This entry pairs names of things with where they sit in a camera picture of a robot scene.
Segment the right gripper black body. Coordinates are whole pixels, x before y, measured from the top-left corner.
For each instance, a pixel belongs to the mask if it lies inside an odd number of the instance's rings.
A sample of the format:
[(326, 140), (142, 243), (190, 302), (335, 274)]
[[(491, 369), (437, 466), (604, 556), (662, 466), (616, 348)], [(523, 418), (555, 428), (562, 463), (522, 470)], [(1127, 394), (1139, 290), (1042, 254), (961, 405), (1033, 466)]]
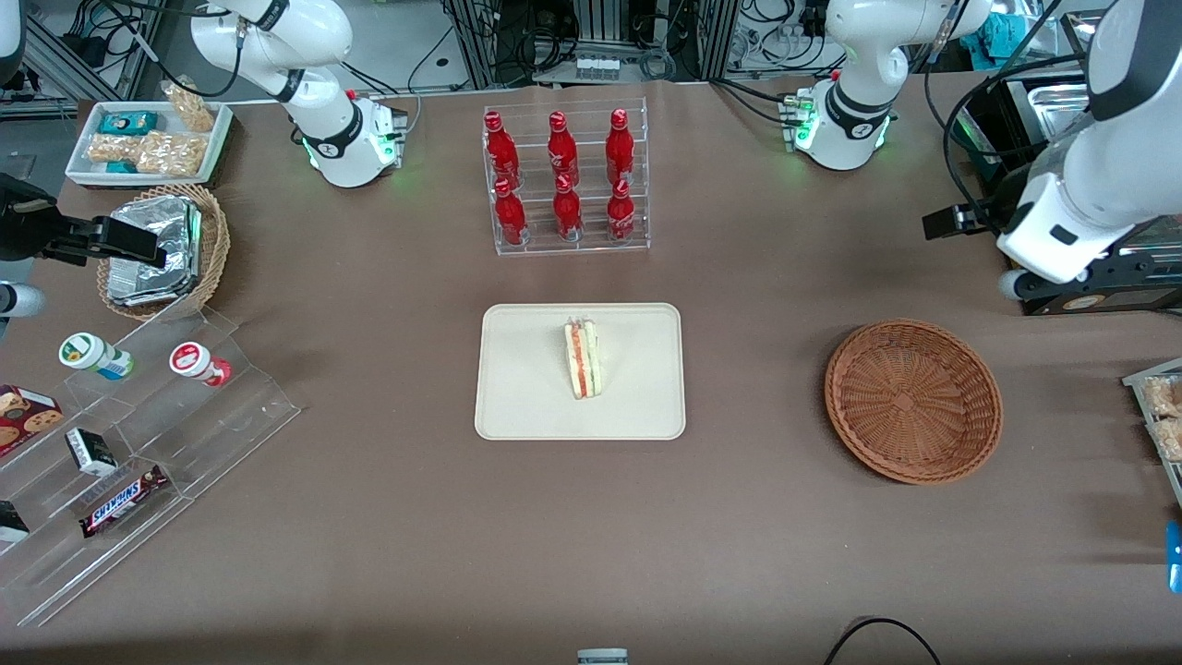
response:
[(54, 260), (56, 197), (30, 182), (1, 174), (1, 260)]

